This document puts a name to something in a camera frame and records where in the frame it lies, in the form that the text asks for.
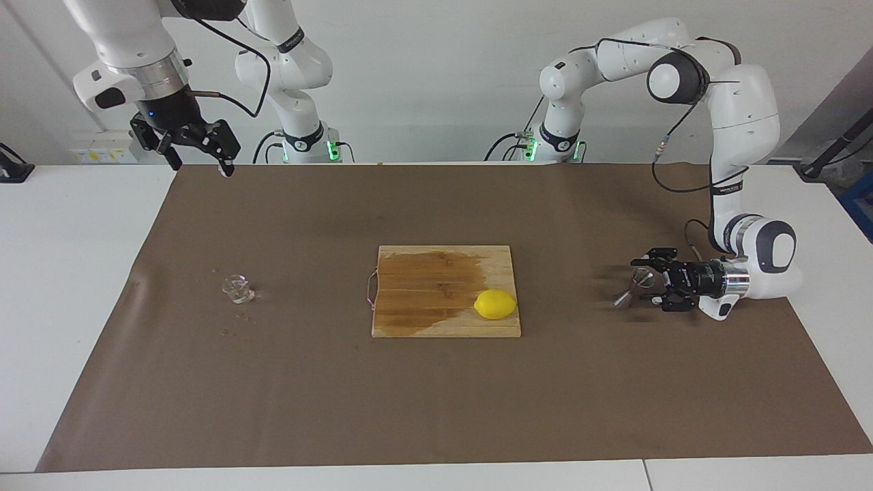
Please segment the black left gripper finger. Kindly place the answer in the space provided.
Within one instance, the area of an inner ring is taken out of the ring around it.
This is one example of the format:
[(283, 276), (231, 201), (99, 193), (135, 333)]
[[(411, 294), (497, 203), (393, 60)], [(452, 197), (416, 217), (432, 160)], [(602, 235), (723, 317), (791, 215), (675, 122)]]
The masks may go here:
[(651, 248), (638, 258), (633, 258), (630, 265), (633, 267), (642, 267), (658, 273), (667, 273), (667, 271), (679, 271), (679, 261), (677, 256), (679, 252), (676, 248)]
[(640, 301), (660, 308), (663, 312), (689, 312), (696, 308), (696, 296), (665, 291), (663, 293), (643, 293), (637, 296)]

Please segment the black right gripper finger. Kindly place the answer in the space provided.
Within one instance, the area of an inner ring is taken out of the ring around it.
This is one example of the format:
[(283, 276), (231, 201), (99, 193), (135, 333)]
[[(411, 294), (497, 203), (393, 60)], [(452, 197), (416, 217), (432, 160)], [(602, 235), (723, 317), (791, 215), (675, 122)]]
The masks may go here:
[(133, 116), (129, 121), (134, 138), (140, 143), (145, 151), (155, 152), (161, 155), (173, 171), (181, 170), (181, 161), (177, 150), (173, 146), (173, 135), (166, 132), (159, 136), (159, 132), (149, 125), (143, 116)]
[(218, 162), (223, 177), (229, 178), (233, 175), (236, 170), (234, 161), (241, 145), (227, 121), (194, 124), (194, 146)]

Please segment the steel double jigger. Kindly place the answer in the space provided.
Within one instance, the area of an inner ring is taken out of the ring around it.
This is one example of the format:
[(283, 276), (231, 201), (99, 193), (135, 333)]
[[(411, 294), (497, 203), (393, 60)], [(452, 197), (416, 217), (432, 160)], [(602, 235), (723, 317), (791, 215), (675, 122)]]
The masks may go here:
[(655, 286), (655, 274), (646, 267), (636, 267), (630, 274), (629, 286), (613, 301), (615, 308), (628, 308), (636, 298), (636, 293)]

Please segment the small clear glass cup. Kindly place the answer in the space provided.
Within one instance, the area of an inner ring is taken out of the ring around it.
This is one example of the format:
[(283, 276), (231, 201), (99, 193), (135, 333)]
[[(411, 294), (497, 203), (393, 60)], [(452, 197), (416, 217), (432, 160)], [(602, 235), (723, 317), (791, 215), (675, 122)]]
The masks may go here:
[(251, 302), (256, 293), (247, 277), (240, 274), (228, 276), (222, 281), (222, 292), (236, 305)]

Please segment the yellow lemon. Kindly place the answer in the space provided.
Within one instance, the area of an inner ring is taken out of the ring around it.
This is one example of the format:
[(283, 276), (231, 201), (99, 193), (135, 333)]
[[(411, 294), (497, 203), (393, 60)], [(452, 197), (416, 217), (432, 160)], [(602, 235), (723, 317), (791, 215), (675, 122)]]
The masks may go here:
[(477, 296), (474, 310), (484, 319), (505, 319), (517, 308), (517, 301), (511, 293), (501, 289), (488, 289)]

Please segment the blue crate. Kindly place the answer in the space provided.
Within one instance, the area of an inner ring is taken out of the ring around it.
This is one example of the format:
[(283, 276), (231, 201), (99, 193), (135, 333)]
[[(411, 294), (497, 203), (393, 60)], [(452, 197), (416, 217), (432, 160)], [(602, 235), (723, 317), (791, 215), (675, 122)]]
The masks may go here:
[(842, 192), (838, 202), (866, 239), (873, 243), (873, 170)]

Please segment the black stand pole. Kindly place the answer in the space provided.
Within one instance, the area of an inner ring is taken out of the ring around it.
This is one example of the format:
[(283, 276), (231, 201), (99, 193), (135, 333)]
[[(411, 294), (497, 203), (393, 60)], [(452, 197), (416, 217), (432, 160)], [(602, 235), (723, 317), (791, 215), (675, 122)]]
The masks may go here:
[(870, 108), (858, 121), (856, 121), (845, 133), (827, 147), (811, 164), (801, 165), (798, 175), (804, 181), (811, 181), (820, 177), (821, 171), (832, 164), (835, 164), (838, 159), (839, 152), (845, 150), (850, 144), (854, 143), (857, 137), (868, 127), (873, 125), (873, 108)]

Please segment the wooden cutting board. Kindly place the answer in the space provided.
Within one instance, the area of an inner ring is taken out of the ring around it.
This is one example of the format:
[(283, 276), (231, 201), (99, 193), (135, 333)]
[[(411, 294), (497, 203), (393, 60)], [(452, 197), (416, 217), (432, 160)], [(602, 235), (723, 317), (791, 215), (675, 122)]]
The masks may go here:
[(381, 245), (369, 282), (372, 338), (521, 338), (517, 307), (502, 319), (474, 308), (489, 290), (517, 298), (508, 245)]

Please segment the brown paper table mat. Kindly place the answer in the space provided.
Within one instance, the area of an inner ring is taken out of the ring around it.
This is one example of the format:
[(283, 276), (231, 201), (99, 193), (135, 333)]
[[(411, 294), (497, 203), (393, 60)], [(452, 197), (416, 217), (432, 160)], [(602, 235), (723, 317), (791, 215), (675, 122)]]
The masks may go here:
[[(708, 207), (642, 165), (185, 166), (37, 470), (873, 453), (785, 299), (613, 307)], [(372, 338), (382, 245), (510, 246), (521, 338)]]

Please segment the white wall socket box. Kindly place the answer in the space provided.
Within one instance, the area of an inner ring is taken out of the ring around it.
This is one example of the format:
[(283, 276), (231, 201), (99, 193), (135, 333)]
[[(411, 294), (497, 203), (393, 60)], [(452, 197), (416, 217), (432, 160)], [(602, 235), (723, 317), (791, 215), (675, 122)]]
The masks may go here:
[(74, 140), (69, 152), (78, 164), (139, 164), (130, 138), (82, 138)]

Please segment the black clamp mount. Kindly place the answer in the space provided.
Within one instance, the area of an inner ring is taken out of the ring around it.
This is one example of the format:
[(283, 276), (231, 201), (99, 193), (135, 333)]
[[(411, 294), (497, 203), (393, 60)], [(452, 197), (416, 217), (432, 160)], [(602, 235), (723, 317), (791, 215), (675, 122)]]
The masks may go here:
[(24, 183), (34, 170), (34, 164), (0, 142), (0, 183)]

